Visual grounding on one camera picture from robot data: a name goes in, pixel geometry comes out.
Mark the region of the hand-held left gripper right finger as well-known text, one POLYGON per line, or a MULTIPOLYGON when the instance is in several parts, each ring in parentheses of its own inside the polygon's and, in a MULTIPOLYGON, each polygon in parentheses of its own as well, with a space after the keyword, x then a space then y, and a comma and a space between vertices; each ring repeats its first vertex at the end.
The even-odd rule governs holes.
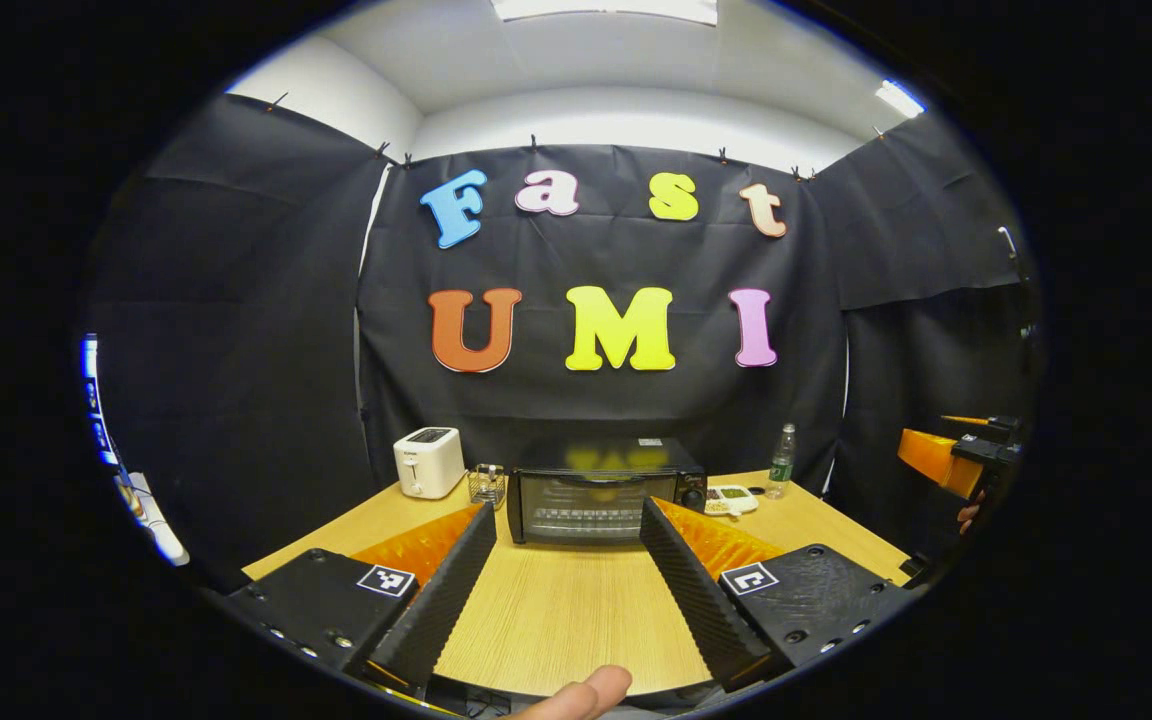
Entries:
POLYGON ((662 498, 641 541, 723 691, 818 664, 914 602, 914 589, 827 544, 786 551, 662 498))

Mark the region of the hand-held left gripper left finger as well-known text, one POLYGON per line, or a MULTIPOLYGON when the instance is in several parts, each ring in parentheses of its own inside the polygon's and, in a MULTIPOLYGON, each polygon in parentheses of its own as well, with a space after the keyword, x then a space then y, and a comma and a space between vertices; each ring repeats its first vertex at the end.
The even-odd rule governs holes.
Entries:
POLYGON ((227 596, 227 609, 325 669, 424 694, 497 544, 472 503, 353 556, 310 548, 227 596))

